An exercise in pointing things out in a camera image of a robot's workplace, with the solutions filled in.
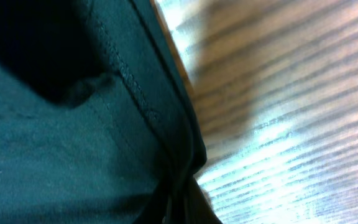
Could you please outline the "plain black t-shirt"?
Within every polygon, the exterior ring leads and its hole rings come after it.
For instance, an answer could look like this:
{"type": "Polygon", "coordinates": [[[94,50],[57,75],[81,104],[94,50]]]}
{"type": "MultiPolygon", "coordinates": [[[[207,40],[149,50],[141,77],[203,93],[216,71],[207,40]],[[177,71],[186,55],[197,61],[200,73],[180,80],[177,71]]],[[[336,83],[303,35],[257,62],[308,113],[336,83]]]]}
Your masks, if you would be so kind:
{"type": "Polygon", "coordinates": [[[0,223],[218,223],[150,1],[0,0],[0,223]]]}

